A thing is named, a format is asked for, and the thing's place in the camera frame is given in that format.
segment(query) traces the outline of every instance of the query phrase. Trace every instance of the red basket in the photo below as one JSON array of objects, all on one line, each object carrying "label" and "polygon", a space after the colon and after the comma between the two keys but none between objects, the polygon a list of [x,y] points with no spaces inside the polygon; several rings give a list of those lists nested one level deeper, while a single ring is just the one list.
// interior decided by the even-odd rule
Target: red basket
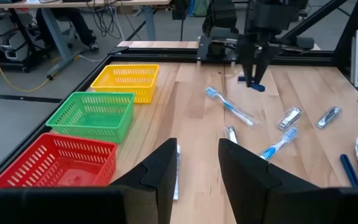
[{"label": "red basket", "polygon": [[117,144],[42,134],[1,175],[0,188],[106,186]]}]

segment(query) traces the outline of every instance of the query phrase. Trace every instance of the shoe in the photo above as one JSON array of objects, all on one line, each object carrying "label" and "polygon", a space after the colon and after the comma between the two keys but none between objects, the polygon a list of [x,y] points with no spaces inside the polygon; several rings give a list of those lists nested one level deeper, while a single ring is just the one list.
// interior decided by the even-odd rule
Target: shoe
[{"label": "shoe", "polygon": [[91,50],[99,50],[99,44],[96,41],[93,41],[89,44]]}]

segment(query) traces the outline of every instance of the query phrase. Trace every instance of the toothbrush head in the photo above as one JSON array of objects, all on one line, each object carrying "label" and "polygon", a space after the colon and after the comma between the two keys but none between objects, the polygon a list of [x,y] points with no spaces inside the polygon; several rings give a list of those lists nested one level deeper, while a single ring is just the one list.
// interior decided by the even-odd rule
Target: toothbrush head
[{"label": "toothbrush head", "polygon": [[299,130],[296,127],[290,127],[283,135],[283,140],[285,142],[292,142],[295,137],[298,135]]},{"label": "toothbrush head", "polygon": [[218,95],[218,91],[211,86],[208,86],[207,88],[205,88],[205,92],[211,98],[215,98]]}]

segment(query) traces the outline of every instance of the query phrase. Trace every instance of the gray floor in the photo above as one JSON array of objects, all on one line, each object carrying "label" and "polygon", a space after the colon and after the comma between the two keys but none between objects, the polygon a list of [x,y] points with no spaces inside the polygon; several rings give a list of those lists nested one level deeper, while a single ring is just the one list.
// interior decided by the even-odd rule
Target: gray floor
[{"label": "gray floor", "polygon": [[[311,13],[318,10],[328,0],[310,0]],[[341,8],[351,13],[356,0],[349,0]],[[98,43],[101,47],[98,53],[85,53],[84,55],[96,60],[102,59],[114,48],[120,40],[113,37],[101,37],[92,15],[84,14],[84,17],[94,33],[98,37]],[[144,15],[135,17],[128,15],[133,26],[136,28],[144,21]],[[242,30],[244,26],[245,11],[237,11],[237,27]],[[303,36],[313,37],[316,43],[323,50],[333,50],[342,33],[348,17],[341,11],[335,10],[332,14],[324,18],[315,26],[307,30]],[[133,30],[123,15],[119,15],[119,21],[123,28],[125,37],[128,37]],[[154,17],[157,40],[179,40],[180,38],[180,21],[173,21],[171,12],[160,10]],[[191,17],[185,21],[183,40],[197,40],[201,35],[201,25],[204,18]],[[61,23],[62,28],[67,27],[67,23]],[[139,31],[139,37],[147,40],[145,27]],[[75,48],[82,48],[80,42],[75,42]],[[57,52],[53,52],[52,57],[58,57]],[[66,69],[56,76],[56,79],[38,91],[31,93],[19,92],[12,89],[0,75],[0,94],[2,95],[19,95],[19,96],[38,96],[49,98],[64,98],[69,94],[80,81],[87,76],[97,65],[97,62],[89,62],[79,59],[72,62]],[[16,85],[22,88],[34,88],[45,80],[45,72],[51,67],[50,60],[45,59],[42,64],[33,69],[30,73],[6,70],[6,75]],[[36,103],[24,101],[0,100],[0,160],[5,157],[41,120],[51,112],[56,104],[53,103]]]}]

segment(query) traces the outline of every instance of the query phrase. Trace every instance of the person's leg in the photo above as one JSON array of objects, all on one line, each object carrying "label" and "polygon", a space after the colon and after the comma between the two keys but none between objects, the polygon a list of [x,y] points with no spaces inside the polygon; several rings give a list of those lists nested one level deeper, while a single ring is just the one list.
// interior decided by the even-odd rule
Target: person's leg
[{"label": "person's leg", "polygon": [[37,9],[37,15],[35,16],[35,20],[37,20],[37,25],[38,28],[40,29],[41,39],[45,42],[45,44],[49,46],[54,46],[55,42],[53,41],[53,38],[50,35],[47,24],[45,23],[44,17],[42,16],[41,9]]},{"label": "person's leg", "polygon": [[91,49],[93,47],[94,49],[99,49],[99,46],[95,42],[95,38],[92,36],[91,30],[89,30],[84,17],[80,14],[79,10],[74,8],[67,9],[65,16],[67,16],[73,24],[83,44],[91,47]]}]

